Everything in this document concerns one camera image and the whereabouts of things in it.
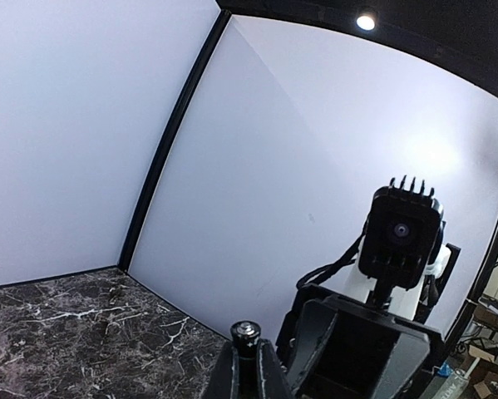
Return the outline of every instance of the marble floor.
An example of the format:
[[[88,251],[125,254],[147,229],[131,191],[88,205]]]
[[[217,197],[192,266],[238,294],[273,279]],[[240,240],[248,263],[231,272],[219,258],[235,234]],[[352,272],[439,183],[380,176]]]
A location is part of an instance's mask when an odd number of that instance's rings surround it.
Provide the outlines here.
[[[223,343],[116,268],[0,288],[0,399],[196,399]]]

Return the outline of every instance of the black camera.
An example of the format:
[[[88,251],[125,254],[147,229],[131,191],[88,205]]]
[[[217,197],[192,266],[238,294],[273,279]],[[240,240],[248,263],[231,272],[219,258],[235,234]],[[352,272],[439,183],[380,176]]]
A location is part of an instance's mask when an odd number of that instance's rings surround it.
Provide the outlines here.
[[[426,265],[435,261],[444,224],[433,189],[424,195],[424,180],[418,192],[414,192],[415,179],[409,190],[405,183],[404,176],[397,188],[392,179],[374,194],[358,267],[368,277],[409,289],[419,283]]]

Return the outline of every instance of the black ceiling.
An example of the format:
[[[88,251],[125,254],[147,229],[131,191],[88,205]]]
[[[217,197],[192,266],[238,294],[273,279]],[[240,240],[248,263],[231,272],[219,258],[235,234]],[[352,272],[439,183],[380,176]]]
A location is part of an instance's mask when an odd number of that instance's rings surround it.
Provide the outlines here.
[[[498,97],[498,0],[217,0],[234,14],[324,27],[420,57]],[[360,7],[378,12],[364,32]]]

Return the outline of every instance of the metal bolt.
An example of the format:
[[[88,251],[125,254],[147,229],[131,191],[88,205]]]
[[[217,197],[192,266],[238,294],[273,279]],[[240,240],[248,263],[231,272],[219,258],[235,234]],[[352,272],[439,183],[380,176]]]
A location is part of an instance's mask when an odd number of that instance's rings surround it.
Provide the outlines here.
[[[256,326],[251,322],[240,323],[239,326],[235,329],[235,331],[237,331],[240,335],[243,335],[245,337],[251,337],[257,332]]]

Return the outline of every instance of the white backdrop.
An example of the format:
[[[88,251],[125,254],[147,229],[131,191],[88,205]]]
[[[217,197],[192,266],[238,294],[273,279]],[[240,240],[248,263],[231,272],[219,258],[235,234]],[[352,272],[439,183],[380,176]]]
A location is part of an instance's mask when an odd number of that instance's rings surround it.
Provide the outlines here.
[[[436,187],[446,239],[462,247],[429,321],[446,331],[498,217],[498,100],[372,42],[236,17],[177,135],[130,273],[223,334],[248,318],[275,338],[297,279],[338,258],[374,191],[404,174]]]
[[[0,1],[0,284],[116,264],[219,8]]]

